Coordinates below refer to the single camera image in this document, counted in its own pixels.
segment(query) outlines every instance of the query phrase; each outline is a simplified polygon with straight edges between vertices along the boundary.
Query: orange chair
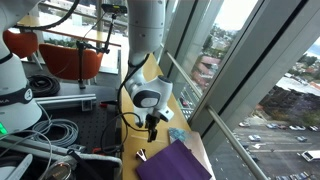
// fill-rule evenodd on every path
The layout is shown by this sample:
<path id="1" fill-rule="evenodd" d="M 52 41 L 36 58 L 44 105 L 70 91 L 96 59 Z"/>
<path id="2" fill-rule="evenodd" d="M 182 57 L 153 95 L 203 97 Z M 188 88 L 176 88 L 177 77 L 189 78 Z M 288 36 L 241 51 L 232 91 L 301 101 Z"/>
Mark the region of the orange chair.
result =
<path id="1" fill-rule="evenodd" d="M 60 79 L 79 80 L 79 56 L 75 48 L 40 44 L 39 51 L 50 73 Z M 99 72 L 103 53 L 83 51 L 82 79 L 95 78 Z"/>
<path id="2" fill-rule="evenodd" d="M 42 70 L 42 66 L 34 54 L 38 50 L 38 39 L 34 32 L 13 33 L 6 30 L 3 32 L 3 40 L 12 53 L 20 59 L 31 56 Z"/>

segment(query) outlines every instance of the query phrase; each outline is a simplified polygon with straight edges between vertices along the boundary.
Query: white machine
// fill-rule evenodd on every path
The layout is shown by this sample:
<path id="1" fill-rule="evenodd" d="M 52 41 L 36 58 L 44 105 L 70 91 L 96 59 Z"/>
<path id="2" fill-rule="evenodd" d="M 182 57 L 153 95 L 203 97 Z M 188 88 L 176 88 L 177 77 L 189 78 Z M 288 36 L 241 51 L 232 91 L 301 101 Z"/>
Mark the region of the white machine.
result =
<path id="1" fill-rule="evenodd" d="M 36 123 L 41 110 L 27 87 L 20 59 L 5 46 L 2 33 L 12 27 L 39 0 L 0 0 L 0 128 L 7 133 L 26 129 Z M 129 17 L 129 70 L 125 83 L 133 103 L 134 112 L 146 123 L 151 142 L 157 135 L 156 125 L 160 119 L 169 121 L 174 113 L 167 106 L 172 83 L 164 76 L 146 82 L 142 68 L 138 69 L 146 55 L 160 47 L 165 24 L 164 0 L 128 0 Z"/>
<path id="2" fill-rule="evenodd" d="M 42 115 L 28 87 L 20 58 L 9 51 L 2 36 L 38 1 L 0 1 L 0 135 L 29 128 Z"/>
<path id="3" fill-rule="evenodd" d="M 128 75 L 134 72 L 146 58 L 160 47 L 165 24 L 165 1 L 159 0 L 128 0 L 129 17 L 129 70 Z M 132 102 L 134 112 L 140 116 L 136 118 L 139 127 L 146 123 L 149 131 L 148 142 L 155 140 L 156 125 L 160 119 L 168 122 L 174 115 L 167 106 L 172 92 L 172 83 L 164 76 L 158 76 L 146 82 L 142 68 L 129 77 L 125 84 Z"/>

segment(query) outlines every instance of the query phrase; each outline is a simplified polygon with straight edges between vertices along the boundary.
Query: cable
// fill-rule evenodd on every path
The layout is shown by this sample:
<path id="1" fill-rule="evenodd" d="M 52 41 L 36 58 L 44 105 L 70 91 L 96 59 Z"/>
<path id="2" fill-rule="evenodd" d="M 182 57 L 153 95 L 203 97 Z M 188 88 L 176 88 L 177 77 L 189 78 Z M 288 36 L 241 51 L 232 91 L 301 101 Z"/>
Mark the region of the cable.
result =
<path id="1" fill-rule="evenodd" d="M 120 149 L 123 147 L 123 144 L 124 144 L 124 142 L 126 141 L 126 139 L 127 139 L 127 137 L 128 137 L 128 127 L 127 127 L 127 126 L 125 126 L 125 127 L 126 127 L 126 136 L 125 136 L 125 138 L 123 139 L 123 141 L 121 142 L 121 144 L 118 145 L 118 147 L 115 147 L 113 150 L 110 150 L 110 151 L 106 151 L 106 150 L 105 150 L 105 148 L 103 147 L 103 136 L 104 136 L 104 133 L 106 132 L 108 126 L 109 126 L 113 121 L 117 120 L 118 117 L 123 116 L 123 115 L 127 115 L 127 114 L 135 115 L 135 116 L 137 116 L 137 117 L 139 118 L 139 120 L 140 120 L 139 115 L 137 115 L 136 113 L 133 113 L 133 112 L 125 112 L 125 113 L 122 113 L 122 114 L 118 114 L 117 116 L 115 116 L 114 118 L 112 118 L 111 121 L 108 122 L 108 124 L 106 125 L 106 127 L 103 129 L 102 135 L 101 135 L 101 137 L 100 137 L 100 148 L 101 148 L 101 151 L 102 151 L 102 152 L 104 152 L 104 153 L 106 153 L 106 154 L 114 153 L 114 152 L 120 150 Z"/>
<path id="2" fill-rule="evenodd" d="M 28 80 L 34 97 L 52 96 L 60 90 L 59 81 L 49 76 L 33 75 Z"/>
<path id="3" fill-rule="evenodd" d="M 101 156 L 97 154 L 79 154 L 79 157 L 85 160 L 104 160 L 104 161 L 112 161 L 119 164 L 119 172 L 117 177 L 120 177 L 122 172 L 122 161 L 119 158 L 112 157 L 112 156 Z"/>
<path id="4" fill-rule="evenodd" d="M 134 75 L 134 73 L 136 73 L 144 64 L 145 62 L 148 60 L 149 58 L 149 54 L 146 55 L 145 59 L 140 63 L 138 64 L 137 66 L 133 66 L 131 65 L 131 67 L 135 67 L 135 69 L 126 76 L 126 78 L 124 79 L 124 81 L 120 84 L 120 87 L 119 87 L 119 90 L 117 92 L 117 108 L 118 108 L 118 111 L 119 111 L 119 114 L 117 116 L 115 116 L 105 127 L 105 129 L 102 131 L 102 135 L 100 137 L 100 148 L 101 148 L 101 151 L 103 151 L 104 153 L 108 154 L 108 153 L 113 153 L 113 152 L 116 152 L 118 151 L 119 149 L 121 149 L 125 143 L 125 141 L 127 140 L 128 138 L 128 127 L 130 127 L 131 129 L 135 130 L 135 131 L 140 131 L 140 132 L 148 132 L 148 130 L 140 130 L 140 129 L 136 129 L 134 127 L 131 126 L 131 124 L 126 120 L 125 116 L 126 114 L 133 114 L 135 116 L 138 117 L 139 119 L 139 122 L 141 123 L 141 119 L 140 119 L 140 116 L 134 112 L 125 112 L 123 113 L 121 108 L 120 108 L 120 96 L 121 96 L 121 90 L 123 88 L 123 86 L 125 85 L 125 83 Z M 123 139 L 123 141 L 121 142 L 121 144 L 118 146 L 118 147 L 115 147 L 113 150 L 110 150 L 110 151 L 105 151 L 104 148 L 103 148 L 103 143 L 102 143 L 102 140 L 103 140 L 103 135 L 106 131 L 106 129 L 108 128 L 108 126 L 111 124 L 111 122 L 113 122 L 114 120 L 116 120 L 119 116 L 121 116 L 122 120 L 124 121 L 125 123 L 125 128 L 126 128 L 126 133 L 125 133 L 125 137 Z"/>
<path id="5" fill-rule="evenodd" d="M 51 143 L 59 147 L 68 147 L 72 145 L 78 138 L 79 128 L 77 124 L 67 119 L 51 119 L 47 111 L 40 104 L 38 104 L 38 106 L 45 113 L 48 120 L 36 123 L 33 125 L 32 130 L 47 134 L 53 127 L 62 128 L 65 131 L 63 137 L 57 140 L 51 140 Z M 46 141 L 41 139 L 38 135 L 34 137 L 34 140 L 46 143 Z"/>
<path id="6" fill-rule="evenodd" d="M 4 150 L 1 154 L 0 154 L 0 157 L 2 157 L 6 152 L 8 152 L 11 148 L 13 148 L 14 146 L 16 146 L 17 144 L 23 142 L 24 140 L 26 139 L 29 139 L 31 137 L 33 137 L 34 135 L 41 135 L 43 138 L 45 138 L 48 142 L 48 145 L 49 145 L 49 149 L 50 149 L 50 156 L 49 156 L 49 160 L 48 160 L 48 164 L 47 164 L 47 167 L 46 167 L 46 170 L 44 171 L 44 173 L 46 173 L 50 167 L 50 164 L 51 164 L 51 160 L 52 160 L 52 144 L 50 142 L 50 140 L 47 138 L 47 136 L 45 136 L 44 134 L 40 133 L 40 132 L 37 132 L 37 131 L 33 131 L 33 130 L 23 130 L 23 131 L 19 131 L 19 132 L 13 132 L 13 133 L 8 133 L 4 136 L 0 136 L 0 141 L 5 139 L 6 137 L 8 137 L 9 135 L 13 135 L 13 134 L 19 134 L 19 133 L 24 133 L 24 132 L 31 132 L 31 133 L 34 133 L 32 135 L 29 135 L 23 139 L 21 139 L 20 141 L 17 141 L 15 142 L 14 144 L 12 144 L 10 147 L 8 147 L 6 150 Z"/>
<path id="7" fill-rule="evenodd" d="M 123 86 L 124 86 L 124 85 L 126 84 L 126 82 L 134 75 L 134 73 L 136 73 L 136 72 L 145 64 L 145 62 L 148 60 L 148 58 L 149 58 L 149 54 L 147 54 L 146 57 L 145 57 L 145 59 L 144 59 L 140 64 L 138 64 L 137 66 L 131 65 L 132 67 L 135 67 L 135 69 L 134 69 L 130 74 L 128 74 L 128 75 L 126 76 L 126 78 L 124 79 L 124 81 L 120 84 L 120 87 L 119 87 L 119 90 L 118 90 L 118 93 L 117 93 L 117 102 L 118 102 L 118 103 L 120 102 L 121 90 L 122 90 Z M 117 107 L 118 107 L 119 114 L 123 114 L 119 104 L 118 104 Z M 140 130 L 140 129 L 136 129 L 136 128 L 132 127 L 132 126 L 128 123 L 128 121 L 126 120 L 126 118 L 125 118 L 124 116 L 122 116 L 122 119 L 123 119 L 123 121 L 124 121 L 124 123 L 125 123 L 126 126 L 129 126 L 131 129 L 133 129 L 133 130 L 135 130 L 135 131 L 142 131 L 142 132 L 147 132 L 147 131 L 148 131 L 148 130 Z"/>

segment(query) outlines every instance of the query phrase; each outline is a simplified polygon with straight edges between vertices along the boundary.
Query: purple fabric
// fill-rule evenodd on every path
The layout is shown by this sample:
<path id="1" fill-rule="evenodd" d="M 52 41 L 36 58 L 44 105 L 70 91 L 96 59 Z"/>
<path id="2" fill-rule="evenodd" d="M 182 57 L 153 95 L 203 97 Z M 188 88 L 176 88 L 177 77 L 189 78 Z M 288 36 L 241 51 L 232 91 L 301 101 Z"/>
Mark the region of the purple fabric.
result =
<path id="1" fill-rule="evenodd" d="M 207 180 L 211 174 L 176 140 L 136 169 L 141 180 Z"/>

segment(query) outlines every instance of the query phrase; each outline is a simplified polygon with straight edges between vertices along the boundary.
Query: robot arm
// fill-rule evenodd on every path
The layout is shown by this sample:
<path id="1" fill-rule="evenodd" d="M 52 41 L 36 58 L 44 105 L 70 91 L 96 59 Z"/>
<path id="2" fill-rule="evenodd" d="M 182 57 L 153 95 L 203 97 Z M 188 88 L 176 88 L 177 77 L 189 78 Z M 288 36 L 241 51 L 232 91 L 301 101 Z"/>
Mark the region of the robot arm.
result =
<path id="1" fill-rule="evenodd" d="M 160 47 L 165 24 L 164 0 L 128 0 L 129 17 L 129 70 L 131 74 L 138 65 Z M 146 82 L 142 68 L 137 70 L 125 84 L 133 104 L 134 112 L 142 122 L 136 119 L 136 124 L 142 127 L 146 121 L 149 131 L 148 142 L 155 140 L 155 129 L 160 119 L 168 122 L 173 112 L 167 106 L 172 92 L 172 83 L 164 76 L 158 76 Z"/>

